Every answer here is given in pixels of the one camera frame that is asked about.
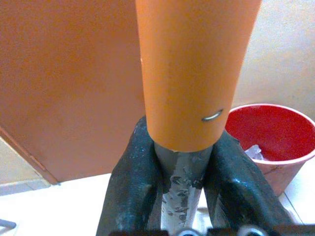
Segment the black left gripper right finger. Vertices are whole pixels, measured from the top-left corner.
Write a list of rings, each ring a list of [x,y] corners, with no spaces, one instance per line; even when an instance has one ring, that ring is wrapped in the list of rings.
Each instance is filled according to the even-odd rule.
[[[213,145],[203,188],[214,232],[243,225],[271,235],[296,229],[259,167],[226,131]]]

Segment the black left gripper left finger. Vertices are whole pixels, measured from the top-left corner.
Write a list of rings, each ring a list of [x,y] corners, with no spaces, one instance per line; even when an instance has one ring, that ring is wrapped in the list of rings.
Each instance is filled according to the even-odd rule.
[[[160,230],[162,194],[161,167],[142,117],[111,173],[96,236]]]

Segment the orange and grey broom handle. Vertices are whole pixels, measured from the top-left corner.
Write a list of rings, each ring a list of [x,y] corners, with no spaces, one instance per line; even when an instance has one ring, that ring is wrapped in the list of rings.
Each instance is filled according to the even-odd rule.
[[[147,129],[161,165],[161,228],[193,225],[261,0],[135,0]]]

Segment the crumpled white paper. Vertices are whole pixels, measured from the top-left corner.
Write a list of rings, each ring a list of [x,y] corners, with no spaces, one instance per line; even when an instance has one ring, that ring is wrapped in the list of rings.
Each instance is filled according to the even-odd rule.
[[[253,145],[249,149],[245,150],[246,155],[254,160],[264,160],[262,150],[259,145]]]

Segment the red plastic bucket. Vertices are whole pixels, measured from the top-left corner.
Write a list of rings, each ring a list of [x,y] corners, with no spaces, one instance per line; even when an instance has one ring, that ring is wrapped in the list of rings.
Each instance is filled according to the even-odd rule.
[[[293,108],[262,103],[239,106],[230,111],[225,128],[243,150],[258,145],[263,159],[254,162],[276,196],[315,157],[315,121]]]

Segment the orange-brown door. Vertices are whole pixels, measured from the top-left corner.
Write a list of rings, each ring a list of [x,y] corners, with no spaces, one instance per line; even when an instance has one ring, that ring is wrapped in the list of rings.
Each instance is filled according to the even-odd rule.
[[[45,179],[111,172],[143,115],[135,0],[0,0],[0,135]]]

